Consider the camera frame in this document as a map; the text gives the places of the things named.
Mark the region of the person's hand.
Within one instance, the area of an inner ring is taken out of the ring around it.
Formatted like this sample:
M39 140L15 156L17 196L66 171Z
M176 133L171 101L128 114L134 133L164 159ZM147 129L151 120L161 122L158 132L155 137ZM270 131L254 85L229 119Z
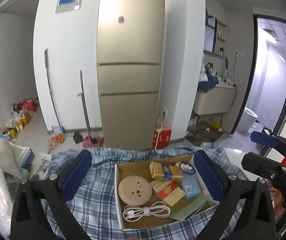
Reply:
M274 208L283 210L283 195L280 190L276 190L274 199Z

